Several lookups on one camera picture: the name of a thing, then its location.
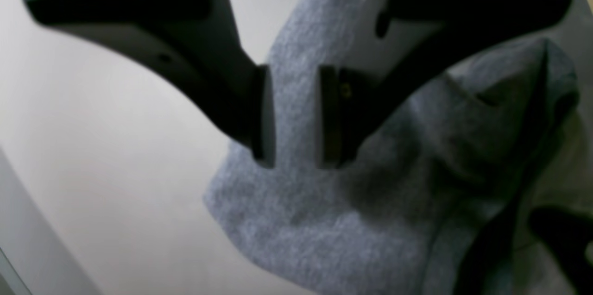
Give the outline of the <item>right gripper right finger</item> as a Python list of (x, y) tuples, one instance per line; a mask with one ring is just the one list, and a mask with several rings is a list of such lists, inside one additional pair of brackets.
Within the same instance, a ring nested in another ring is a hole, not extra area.
[(455, 63), (551, 27), (572, 0), (365, 0), (345, 58), (317, 73), (317, 164), (338, 169)]

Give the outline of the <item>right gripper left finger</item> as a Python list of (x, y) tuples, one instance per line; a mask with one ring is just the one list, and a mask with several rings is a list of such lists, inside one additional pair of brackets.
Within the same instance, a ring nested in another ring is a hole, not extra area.
[(271, 72), (243, 50), (230, 0), (24, 0), (40, 25), (150, 69), (226, 136), (275, 166)]

